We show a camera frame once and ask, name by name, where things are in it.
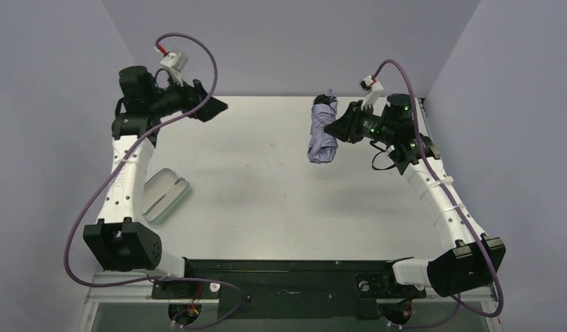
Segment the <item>mint green umbrella case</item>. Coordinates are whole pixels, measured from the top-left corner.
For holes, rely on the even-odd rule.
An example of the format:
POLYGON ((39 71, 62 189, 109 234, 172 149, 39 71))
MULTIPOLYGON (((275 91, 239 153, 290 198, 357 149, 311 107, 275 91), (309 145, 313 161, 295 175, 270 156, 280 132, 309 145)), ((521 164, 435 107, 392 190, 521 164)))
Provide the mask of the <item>mint green umbrella case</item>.
POLYGON ((163 223, 188 195, 191 185, 170 168, 163 168, 145 182, 142 212, 152 225, 163 223))

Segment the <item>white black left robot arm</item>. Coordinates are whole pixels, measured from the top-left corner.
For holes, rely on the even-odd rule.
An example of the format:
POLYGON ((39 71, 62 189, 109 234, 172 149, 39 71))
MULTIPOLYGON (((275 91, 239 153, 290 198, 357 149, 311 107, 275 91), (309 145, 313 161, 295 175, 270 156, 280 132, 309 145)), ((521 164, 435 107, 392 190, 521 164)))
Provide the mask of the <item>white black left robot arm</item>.
POLYGON ((112 124, 112 179, 97 221, 84 226, 82 237, 105 270, 183 277, 185 259, 164 251, 158 234, 144 224, 147 168, 162 118, 181 112, 207 122, 228 105, 210 96, 199 80, 161 88, 144 66, 122 69, 119 83, 122 97, 112 124))

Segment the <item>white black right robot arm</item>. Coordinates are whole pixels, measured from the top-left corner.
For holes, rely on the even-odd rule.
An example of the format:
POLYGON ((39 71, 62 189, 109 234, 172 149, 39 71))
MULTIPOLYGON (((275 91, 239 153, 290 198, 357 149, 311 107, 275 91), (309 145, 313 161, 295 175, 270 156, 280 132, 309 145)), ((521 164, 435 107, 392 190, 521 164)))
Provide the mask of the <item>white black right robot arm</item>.
POLYGON ((506 249, 471 217, 454 189, 454 179, 431 138, 419 131, 415 100, 407 94, 387 97, 380 115, 363 100, 324 128, 351 144, 367 138, 391 148, 389 157, 413 187, 438 232, 443 254, 435 259, 401 259, 392 264, 394 282, 433 288, 449 297, 495 282, 506 249))

